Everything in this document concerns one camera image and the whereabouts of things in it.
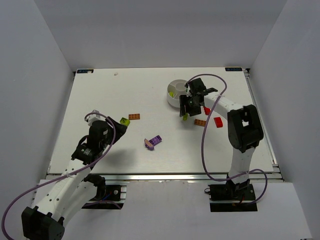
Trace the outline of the lime green sloped lego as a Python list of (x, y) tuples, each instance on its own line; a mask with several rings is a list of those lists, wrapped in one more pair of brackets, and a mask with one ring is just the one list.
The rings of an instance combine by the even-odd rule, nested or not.
[(125, 118), (125, 117), (122, 117), (121, 119), (120, 119), (120, 124), (122, 124), (122, 125), (124, 125), (124, 126), (129, 126), (130, 125), (130, 120), (129, 119), (127, 119), (127, 118)]

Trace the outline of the lime green curved lego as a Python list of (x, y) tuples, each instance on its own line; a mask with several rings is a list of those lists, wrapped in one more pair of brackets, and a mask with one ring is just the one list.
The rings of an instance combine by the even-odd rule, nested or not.
[(188, 119), (188, 114), (186, 113), (183, 117), (182, 117), (183, 121), (186, 121)]

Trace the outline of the orange lego plate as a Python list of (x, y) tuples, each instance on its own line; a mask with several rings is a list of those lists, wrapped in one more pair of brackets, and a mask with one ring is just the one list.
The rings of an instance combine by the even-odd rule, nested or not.
[(139, 113), (132, 113), (128, 115), (128, 119), (131, 120), (139, 120), (141, 115)]

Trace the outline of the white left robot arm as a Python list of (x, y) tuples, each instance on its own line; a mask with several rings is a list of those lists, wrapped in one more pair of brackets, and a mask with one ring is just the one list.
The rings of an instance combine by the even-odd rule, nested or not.
[(29, 240), (60, 240), (71, 218), (89, 201), (100, 203), (110, 196), (104, 177), (92, 173), (96, 161), (127, 131), (127, 126), (101, 114), (86, 117), (89, 130), (50, 191), (21, 214), (23, 235)]

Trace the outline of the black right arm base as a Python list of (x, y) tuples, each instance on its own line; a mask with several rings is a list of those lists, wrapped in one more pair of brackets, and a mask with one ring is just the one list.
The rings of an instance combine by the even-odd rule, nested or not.
[(211, 184), (204, 193), (209, 195), (212, 213), (257, 212), (256, 195), (250, 180), (234, 184), (231, 180), (225, 184)]

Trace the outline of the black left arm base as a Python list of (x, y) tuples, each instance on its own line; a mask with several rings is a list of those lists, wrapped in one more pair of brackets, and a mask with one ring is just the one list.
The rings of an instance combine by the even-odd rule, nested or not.
[(123, 208), (127, 194), (126, 185), (107, 183), (104, 177), (97, 174), (89, 174), (83, 182), (93, 184), (95, 196), (82, 209), (121, 210)]

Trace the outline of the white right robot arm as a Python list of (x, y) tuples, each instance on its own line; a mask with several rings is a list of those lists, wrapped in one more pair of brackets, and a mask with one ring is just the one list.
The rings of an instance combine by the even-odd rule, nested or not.
[(213, 87), (207, 88), (199, 75), (187, 81), (186, 93), (179, 97), (179, 116), (197, 116), (202, 113), (201, 107), (206, 107), (210, 109), (209, 117), (216, 112), (227, 121), (227, 136), (233, 152), (225, 181), (239, 185), (249, 180), (251, 159), (264, 132), (257, 108), (226, 98), (227, 83), (222, 82), (224, 89), (218, 93)]

